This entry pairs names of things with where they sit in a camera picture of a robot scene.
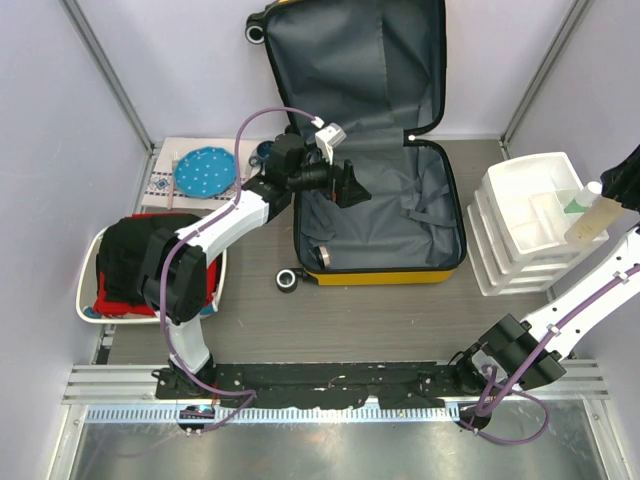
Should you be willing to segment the green white tube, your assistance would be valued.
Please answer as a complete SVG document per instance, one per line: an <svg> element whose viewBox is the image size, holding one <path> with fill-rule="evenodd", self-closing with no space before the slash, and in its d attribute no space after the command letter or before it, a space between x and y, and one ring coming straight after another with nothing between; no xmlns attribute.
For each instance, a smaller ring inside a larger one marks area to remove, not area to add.
<svg viewBox="0 0 640 480"><path fill-rule="evenodd" d="M588 182L564 208L565 214L585 213L601 196L602 184L597 181Z"/></svg>

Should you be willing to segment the clear amber bottle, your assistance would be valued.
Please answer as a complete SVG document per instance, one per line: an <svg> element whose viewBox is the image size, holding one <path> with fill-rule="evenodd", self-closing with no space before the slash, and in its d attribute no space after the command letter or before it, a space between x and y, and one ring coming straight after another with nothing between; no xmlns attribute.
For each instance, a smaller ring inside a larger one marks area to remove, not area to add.
<svg viewBox="0 0 640 480"><path fill-rule="evenodd" d="M618 201L599 196L567 230L564 239L568 244L589 244L613 224L623 211Z"/></svg>

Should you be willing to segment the small round silver tin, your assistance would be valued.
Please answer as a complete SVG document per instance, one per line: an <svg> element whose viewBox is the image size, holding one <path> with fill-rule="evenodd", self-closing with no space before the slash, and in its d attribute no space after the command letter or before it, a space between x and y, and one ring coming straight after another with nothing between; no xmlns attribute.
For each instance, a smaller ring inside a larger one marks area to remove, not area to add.
<svg viewBox="0 0 640 480"><path fill-rule="evenodd" d="M330 253L326 245L320 245L313 250L315 258L322 269L330 268Z"/></svg>

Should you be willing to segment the white plastic drawer organizer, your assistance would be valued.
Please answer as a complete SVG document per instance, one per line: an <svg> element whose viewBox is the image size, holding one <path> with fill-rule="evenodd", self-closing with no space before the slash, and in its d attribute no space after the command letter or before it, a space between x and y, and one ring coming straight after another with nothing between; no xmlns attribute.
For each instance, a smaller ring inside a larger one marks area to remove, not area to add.
<svg viewBox="0 0 640 480"><path fill-rule="evenodd" d="M544 292L609 240L570 244L580 217L565 208L584 189L564 152L522 156L487 170L465 213L468 254L485 296Z"/></svg>

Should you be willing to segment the yellow Pikachu hard suitcase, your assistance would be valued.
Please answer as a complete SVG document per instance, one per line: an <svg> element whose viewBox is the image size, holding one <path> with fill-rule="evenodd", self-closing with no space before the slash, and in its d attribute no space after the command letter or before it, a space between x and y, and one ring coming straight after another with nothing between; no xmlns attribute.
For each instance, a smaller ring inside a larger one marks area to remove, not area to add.
<svg viewBox="0 0 640 480"><path fill-rule="evenodd" d="M295 195L303 272L322 286L447 280L467 247L451 163L428 137L445 111L445 3L274 1L248 16L245 36L266 51L288 131L313 145L305 113L338 124L346 139L334 160L350 160L372 194L350 208L319 191Z"/></svg>

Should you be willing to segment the white square tray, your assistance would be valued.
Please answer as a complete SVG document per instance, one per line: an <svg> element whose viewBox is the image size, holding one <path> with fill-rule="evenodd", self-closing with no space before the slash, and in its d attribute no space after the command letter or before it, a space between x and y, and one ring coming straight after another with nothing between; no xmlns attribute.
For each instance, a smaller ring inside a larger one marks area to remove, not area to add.
<svg viewBox="0 0 640 480"><path fill-rule="evenodd" d="M92 324L158 324L159 319L156 314L147 306L131 307L127 312L113 315L105 315L103 312L94 309L101 296L99 293L97 257L106 230L107 228L103 228L95 235L84 258L76 292L75 305L78 316L85 322ZM213 315L218 311L225 286L227 264L228 252L224 250L209 267L208 284L211 287L211 292L208 299L210 302L201 311L202 318Z"/></svg>

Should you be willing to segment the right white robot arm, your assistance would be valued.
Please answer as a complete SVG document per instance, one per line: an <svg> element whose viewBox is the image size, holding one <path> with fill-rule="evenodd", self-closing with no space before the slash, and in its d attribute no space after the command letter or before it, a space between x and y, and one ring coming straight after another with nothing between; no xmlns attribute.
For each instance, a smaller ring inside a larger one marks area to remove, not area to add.
<svg viewBox="0 0 640 480"><path fill-rule="evenodd" d="M639 153L583 183L564 152L532 154L491 166L466 209L468 255L486 296L545 292L602 246L607 228L639 207ZM490 388L533 390L565 375L562 362L599 322L639 293L639 227L547 305L507 314L454 364L465 395Z"/></svg>

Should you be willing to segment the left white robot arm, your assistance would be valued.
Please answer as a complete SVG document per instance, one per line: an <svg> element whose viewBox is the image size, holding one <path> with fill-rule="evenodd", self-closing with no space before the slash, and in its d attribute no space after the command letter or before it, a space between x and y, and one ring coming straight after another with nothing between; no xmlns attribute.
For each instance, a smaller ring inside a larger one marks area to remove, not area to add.
<svg viewBox="0 0 640 480"><path fill-rule="evenodd" d="M309 150L300 136L277 137L262 170L233 200L183 229L160 229L151 236L138 289L160 318L170 362L180 373L178 386L190 398L205 397L215 377L200 322L210 264L246 233L277 217L295 193L318 190L340 208L370 200L352 163L334 160L334 150L345 137L335 123L316 132L315 161L308 160Z"/></svg>

